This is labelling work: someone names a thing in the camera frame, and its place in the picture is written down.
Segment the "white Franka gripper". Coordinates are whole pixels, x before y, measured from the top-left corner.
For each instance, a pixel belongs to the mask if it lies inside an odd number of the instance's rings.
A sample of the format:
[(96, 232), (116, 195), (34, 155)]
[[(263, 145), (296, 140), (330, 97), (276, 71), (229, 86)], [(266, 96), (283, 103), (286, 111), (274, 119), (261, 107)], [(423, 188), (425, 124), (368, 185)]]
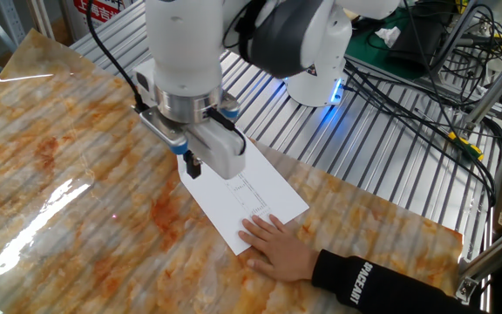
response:
[(132, 73), (149, 106), (139, 114), (142, 123), (174, 154), (183, 156), (190, 177), (201, 175), (201, 162), (224, 179), (243, 170), (247, 142), (220, 112), (224, 104), (218, 64), (173, 73), (149, 59)]

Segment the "bare human hand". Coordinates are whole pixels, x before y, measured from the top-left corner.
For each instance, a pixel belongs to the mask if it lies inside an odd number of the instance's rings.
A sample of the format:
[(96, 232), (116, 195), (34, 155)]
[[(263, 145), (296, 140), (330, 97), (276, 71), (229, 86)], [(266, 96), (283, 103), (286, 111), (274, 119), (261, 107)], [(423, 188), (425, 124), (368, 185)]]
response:
[(269, 215), (268, 219), (266, 222), (253, 215), (242, 220), (244, 229), (238, 236), (266, 257), (248, 259), (248, 267), (277, 281), (310, 281), (319, 251), (296, 238), (276, 216)]

